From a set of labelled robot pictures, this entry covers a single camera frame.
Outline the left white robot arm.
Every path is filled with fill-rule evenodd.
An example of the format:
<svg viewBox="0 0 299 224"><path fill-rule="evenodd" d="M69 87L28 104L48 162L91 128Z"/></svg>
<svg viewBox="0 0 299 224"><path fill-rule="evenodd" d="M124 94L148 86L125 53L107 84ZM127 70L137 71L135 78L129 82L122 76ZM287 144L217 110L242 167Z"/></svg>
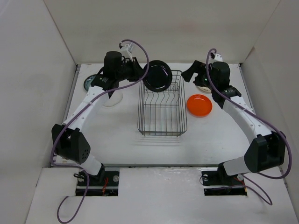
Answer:
<svg viewBox="0 0 299 224"><path fill-rule="evenodd" d="M105 167L91 154L84 132L100 108L119 88L119 82L137 82L143 75L143 69L130 50L107 52L104 66L90 81L83 101L66 121L61 125L55 124L51 130L56 155L71 160L85 170L94 185L103 183Z"/></svg>

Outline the black plate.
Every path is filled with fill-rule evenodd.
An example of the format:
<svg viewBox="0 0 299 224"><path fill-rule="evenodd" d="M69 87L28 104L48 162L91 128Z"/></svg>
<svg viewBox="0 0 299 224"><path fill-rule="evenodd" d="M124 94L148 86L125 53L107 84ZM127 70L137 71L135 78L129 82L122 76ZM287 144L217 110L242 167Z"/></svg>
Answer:
<svg viewBox="0 0 299 224"><path fill-rule="evenodd" d="M172 83L172 71L168 64L160 60L150 61L143 83L152 92L163 92L168 89Z"/></svg>

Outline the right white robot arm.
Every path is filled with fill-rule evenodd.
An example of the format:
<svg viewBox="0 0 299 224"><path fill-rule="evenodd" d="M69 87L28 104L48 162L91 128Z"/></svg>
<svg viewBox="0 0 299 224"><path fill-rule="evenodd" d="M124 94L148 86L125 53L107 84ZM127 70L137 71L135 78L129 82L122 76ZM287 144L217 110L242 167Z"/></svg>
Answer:
<svg viewBox="0 0 299 224"><path fill-rule="evenodd" d="M244 156L218 165L217 181L226 184L234 175L259 173L282 165L285 159L284 135L259 120L241 93L230 85L229 65L220 61L209 65L194 61L182 73L182 78L190 82L194 74L197 74L194 84L211 90L213 100L233 118L250 143Z"/></svg>

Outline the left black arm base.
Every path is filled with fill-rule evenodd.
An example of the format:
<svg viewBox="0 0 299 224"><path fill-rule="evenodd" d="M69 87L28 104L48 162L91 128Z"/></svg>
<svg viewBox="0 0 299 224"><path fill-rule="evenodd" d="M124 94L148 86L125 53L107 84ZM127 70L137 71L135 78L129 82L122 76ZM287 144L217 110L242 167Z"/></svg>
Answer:
<svg viewBox="0 0 299 224"><path fill-rule="evenodd" d="M86 174L83 171L79 171L73 176L77 178L75 196L83 196L87 185ZM119 170L105 171L101 181L91 175L89 177L90 183L86 196L118 196L120 180Z"/></svg>

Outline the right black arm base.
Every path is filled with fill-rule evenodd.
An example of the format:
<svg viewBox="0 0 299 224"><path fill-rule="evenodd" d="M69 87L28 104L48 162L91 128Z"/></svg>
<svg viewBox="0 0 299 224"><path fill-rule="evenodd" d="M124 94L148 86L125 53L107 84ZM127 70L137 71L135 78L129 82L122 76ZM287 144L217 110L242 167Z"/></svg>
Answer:
<svg viewBox="0 0 299 224"><path fill-rule="evenodd" d="M202 168L199 182L205 196L247 196L242 176L222 176L216 167Z"/></svg>

